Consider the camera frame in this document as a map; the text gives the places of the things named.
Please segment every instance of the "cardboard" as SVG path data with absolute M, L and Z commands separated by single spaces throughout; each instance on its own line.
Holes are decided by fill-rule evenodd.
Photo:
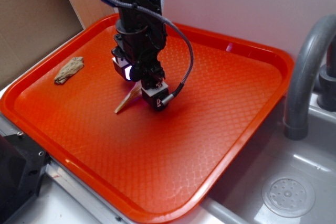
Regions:
M 83 28 L 114 13 L 113 8 L 101 0 L 70 0 L 70 2 Z
M 68 0 L 0 0 L 0 89 L 82 30 Z

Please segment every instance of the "drain strainer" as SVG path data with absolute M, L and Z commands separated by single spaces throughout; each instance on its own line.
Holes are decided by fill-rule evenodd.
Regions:
M 297 174 L 275 174 L 265 182 L 262 190 L 265 205 L 282 217 L 302 216 L 311 210 L 315 202 L 313 187 Z

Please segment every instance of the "orange tray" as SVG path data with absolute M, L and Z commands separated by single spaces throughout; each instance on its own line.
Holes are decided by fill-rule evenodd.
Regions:
M 115 108 L 133 87 L 114 70 L 118 16 L 82 32 L 17 80 L 2 113 L 135 222 L 172 221 L 194 208 L 285 93 L 293 62 L 275 48 L 178 25 L 195 51 L 180 95 L 161 112 L 142 99 Z M 159 60 L 174 90 L 189 64 L 168 29 Z M 85 67 L 54 84 L 72 57 Z

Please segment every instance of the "stainless steel sink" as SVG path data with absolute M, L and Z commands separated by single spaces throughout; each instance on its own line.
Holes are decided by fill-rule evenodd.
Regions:
M 247 223 L 334 224 L 336 114 L 311 106 L 308 136 L 293 141 L 283 134 L 283 111 L 281 101 L 208 198 Z

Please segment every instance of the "gray faucet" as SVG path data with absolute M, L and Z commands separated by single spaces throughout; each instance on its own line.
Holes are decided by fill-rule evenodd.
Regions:
M 327 53 L 327 64 L 320 68 Z M 300 140 L 308 135 L 308 108 L 319 72 L 318 105 L 336 111 L 336 15 L 321 18 L 310 30 L 299 52 L 286 98 L 285 136 Z

